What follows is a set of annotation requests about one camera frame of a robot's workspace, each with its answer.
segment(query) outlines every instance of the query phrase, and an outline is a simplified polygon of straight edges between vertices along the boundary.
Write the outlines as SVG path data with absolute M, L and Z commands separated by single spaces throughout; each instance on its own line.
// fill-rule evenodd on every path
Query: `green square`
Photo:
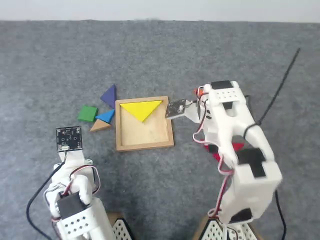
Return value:
M 83 105 L 83 107 L 81 108 L 81 111 L 79 112 L 78 120 L 94 122 L 97 113 L 98 113 L 98 108 L 94 106 Z

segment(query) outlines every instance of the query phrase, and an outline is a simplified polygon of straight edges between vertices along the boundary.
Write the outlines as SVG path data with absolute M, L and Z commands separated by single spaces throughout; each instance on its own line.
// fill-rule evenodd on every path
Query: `white robotic arm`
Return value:
M 198 88 L 197 98 L 197 102 L 188 101 L 183 104 L 178 101 L 180 106 L 169 103 L 166 117 L 172 119 L 186 116 L 193 122 L 200 123 L 193 139 L 197 143 L 218 147 L 221 159 L 218 170 L 226 177 L 216 209 L 208 215 L 218 217 L 225 225 L 251 222 L 266 210 L 282 180 L 274 153 L 262 129 L 257 125 L 247 130 L 245 136 L 253 148 L 235 152 L 233 136 L 243 136 L 246 128 L 255 123 L 237 82 L 206 84 Z M 201 130 L 204 140 L 196 139 Z M 230 168 L 229 171 L 221 169 L 223 163 Z M 231 185 L 225 192 L 228 179 L 231 179 Z
M 44 192 L 52 221 L 62 240 L 115 240 L 102 202 L 94 197 L 96 186 L 92 161 L 82 150 L 59 153 L 65 164 L 51 178 Z

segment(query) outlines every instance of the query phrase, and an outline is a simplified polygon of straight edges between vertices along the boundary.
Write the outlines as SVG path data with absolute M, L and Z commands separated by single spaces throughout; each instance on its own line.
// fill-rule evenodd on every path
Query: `gray carpet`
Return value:
M 190 240 L 218 195 L 216 162 L 192 141 L 196 125 L 173 122 L 175 147 L 115 151 L 115 128 L 89 133 L 83 104 L 100 112 L 113 83 L 119 99 L 194 99 L 193 89 L 238 81 L 262 114 L 297 47 L 301 53 L 263 123 L 283 173 L 288 240 L 319 238 L 320 25 L 179 21 L 0 22 L 2 239 L 42 239 L 27 223 L 29 198 L 59 162 L 55 128 L 82 125 L 84 154 L 98 167 L 99 197 L 121 211 L 138 240 Z M 54 237 L 40 196 L 31 216 Z M 275 202 L 255 225 L 278 240 Z

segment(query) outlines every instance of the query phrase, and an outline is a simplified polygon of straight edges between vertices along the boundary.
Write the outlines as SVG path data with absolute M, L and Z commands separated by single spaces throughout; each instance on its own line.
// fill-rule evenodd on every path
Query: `wooden tray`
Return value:
M 120 104 L 162 100 L 144 122 L 137 120 Z M 133 151 L 174 145 L 171 120 L 165 118 L 167 96 L 122 99 L 115 101 L 116 150 Z

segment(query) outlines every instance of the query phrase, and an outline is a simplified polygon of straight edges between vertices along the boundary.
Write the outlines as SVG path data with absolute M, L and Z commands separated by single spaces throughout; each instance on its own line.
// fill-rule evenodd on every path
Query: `tan triangle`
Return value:
M 92 128 L 90 129 L 90 132 L 96 132 L 99 130 L 107 129 L 110 126 L 111 126 L 110 124 L 108 124 L 100 119 L 97 119 L 95 121 L 95 123 L 93 124 Z

